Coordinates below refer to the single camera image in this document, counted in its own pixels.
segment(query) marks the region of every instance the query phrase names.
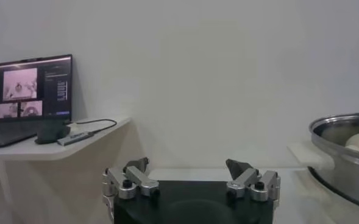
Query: white wall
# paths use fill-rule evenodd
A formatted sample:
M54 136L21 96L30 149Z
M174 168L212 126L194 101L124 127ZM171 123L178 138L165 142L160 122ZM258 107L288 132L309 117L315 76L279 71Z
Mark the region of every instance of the white wall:
M0 0L0 61L64 53L76 117L128 111L156 166L295 166L359 111L359 0Z

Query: white shelf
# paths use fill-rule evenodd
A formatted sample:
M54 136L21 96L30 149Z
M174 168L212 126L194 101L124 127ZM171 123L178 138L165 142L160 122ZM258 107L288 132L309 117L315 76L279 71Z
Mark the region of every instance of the white shelf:
M36 137L27 139L8 147L0 148L0 160L1 161L50 161L63 159L72 154L84 149L90 144L98 141L109 133L119 129L130 121L129 117L111 117L111 119L117 121L117 125L107 130L101 131L91 138L77 142L75 144L68 145L66 147L60 146L57 143L37 145L34 143ZM93 131L100 128L104 128L110 125L110 122L96 122L90 124L76 125L71 131Z

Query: white table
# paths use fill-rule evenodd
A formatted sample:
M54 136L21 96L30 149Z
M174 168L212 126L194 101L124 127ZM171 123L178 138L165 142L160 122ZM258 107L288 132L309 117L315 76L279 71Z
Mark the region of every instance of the white table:
M111 117L111 119L117 121L116 126L103 130L95 134L91 138L65 147L60 146L57 143L37 145L36 143L34 143L35 138L30 138L17 144L0 148L0 182L7 204L12 208L13 201L9 185L9 176L5 167L6 161L53 161L69 157L88 147L92 143L97 142L104 136L107 136L108 134L114 132L115 130L119 129L130 121L130 118L127 116ZM111 122L97 122L90 124L73 125L71 132L77 133L83 131L93 131L107 127L111 124Z
M318 213L319 205L299 194L294 180L295 171L305 169L260 169L277 171L281 176L280 206L275 210L275 224L309 224L315 223L311 213ZM150 175L155 180L232 180L227 169L155 169Z

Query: black knob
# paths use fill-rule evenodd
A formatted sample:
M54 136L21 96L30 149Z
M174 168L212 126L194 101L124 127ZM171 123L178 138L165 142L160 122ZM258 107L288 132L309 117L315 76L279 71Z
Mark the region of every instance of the black knob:
M130 180L124 180L123 181L123 188L128 189L131 188L133 183Z
M263 190L265 188L265 184L263 182L260 182L258 181L256 184L255 184L255 189L256 190Z

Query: white countertop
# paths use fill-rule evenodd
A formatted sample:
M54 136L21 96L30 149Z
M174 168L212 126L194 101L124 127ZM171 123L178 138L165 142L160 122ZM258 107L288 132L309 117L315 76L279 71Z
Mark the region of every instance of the white countertop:
M57 160L66 158L79 150L84 149L95 141L103 138L109 133L119 129L124 124L130 121L130 118L127 116L118 116L110 117L117 121L117 125L109 128L107 130L101 131L95 134L93 137L85 139L83 141L71 144L68 146L60 146L57 143L46 144L46 145L37 145L34 143L36 137L27 139L25 141L19 142L8 147L0 148L0 160L3 161L47 161L47 160ZM82 121L92 121L94 119L86 119ZM77 132L82 131L93 131L100 128L104 128L108 125L111 125L110 122L96 122L90 124L76 125Z
M306 209L316 209L316 203L301 197L294 184L294 171L304 169L260 169L277 171L281 176L280 206L275 210L275 224L308 224L302 213ZM228 169L155 169L149 177L155 180L198 180L229 181L232 180Z

